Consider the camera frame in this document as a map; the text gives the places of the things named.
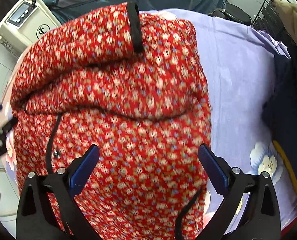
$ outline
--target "red floral garment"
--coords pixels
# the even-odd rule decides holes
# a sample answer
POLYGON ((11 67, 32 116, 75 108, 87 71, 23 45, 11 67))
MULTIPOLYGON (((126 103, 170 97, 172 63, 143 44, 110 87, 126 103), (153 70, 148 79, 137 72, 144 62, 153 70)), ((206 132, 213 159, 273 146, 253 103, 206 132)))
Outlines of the red floral garment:
MULTIPOLYGON (((179 212, 201 228, 207 175, 197 157, 210 145, 210 105, 186 20, 140 14, 144 52, 134 50, 127 5, 100 8, 45 34, 23 60, 11 105, 17 180, 47 174, 46 151, 57 115, 52 167, 67 167, 94 143, 100 161, 75 200, 104 240, 174 239, 179 212)), ((53 198, 52 205, 59 217, 53 198)))

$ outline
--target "black logo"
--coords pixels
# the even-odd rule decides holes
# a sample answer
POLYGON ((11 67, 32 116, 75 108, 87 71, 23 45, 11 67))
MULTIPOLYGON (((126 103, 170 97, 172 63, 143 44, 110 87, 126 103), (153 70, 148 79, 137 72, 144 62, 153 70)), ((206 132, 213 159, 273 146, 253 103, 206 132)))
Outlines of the black logo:
POLYGON ((50 30, 50 26, 42 24, 36 31, 36 37, 39 39, 50 30))

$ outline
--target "blue flower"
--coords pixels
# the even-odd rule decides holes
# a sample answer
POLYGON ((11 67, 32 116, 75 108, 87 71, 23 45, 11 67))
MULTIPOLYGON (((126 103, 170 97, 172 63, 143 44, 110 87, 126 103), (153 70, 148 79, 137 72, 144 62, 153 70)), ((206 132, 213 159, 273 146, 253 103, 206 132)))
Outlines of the blue flower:
POLYGON ((283 173, 283 159, 277 153, 271 142, 268 146, 262 142, 257 142, 254 149, 250 152, 250 174, 260 175, 267 171, 272 178, 273 185, 281 178, 283 173))

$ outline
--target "yellow trim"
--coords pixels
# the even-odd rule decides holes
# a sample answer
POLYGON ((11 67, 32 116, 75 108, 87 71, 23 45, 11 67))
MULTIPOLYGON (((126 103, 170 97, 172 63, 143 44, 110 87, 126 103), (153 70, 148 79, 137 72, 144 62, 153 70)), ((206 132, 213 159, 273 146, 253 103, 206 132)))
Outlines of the yellow trim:
POLYGON ((283 151, 282 147, 280 146, 280 144, 277 141, 273 141, 273 145, 275 147, 275 150, 280 154, 280 156, 282 157, 283 161, 284 161, 284 165, 290 175, 290 180, 293 184, 293 188, 294 191, 297 195, 297 179, 295 176, 295 173, 293 171, 292 165, 290 164, 290 161, 288 160, 285 152, 283 151))

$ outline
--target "beige cloth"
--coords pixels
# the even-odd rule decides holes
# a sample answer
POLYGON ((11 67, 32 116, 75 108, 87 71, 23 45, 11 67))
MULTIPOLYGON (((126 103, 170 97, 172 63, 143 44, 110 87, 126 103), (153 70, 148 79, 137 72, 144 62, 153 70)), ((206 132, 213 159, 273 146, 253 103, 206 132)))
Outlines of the beige cloth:
POLYGON ((297 45, 297 4, 275 0, 276 10, 285 29, 297 45))

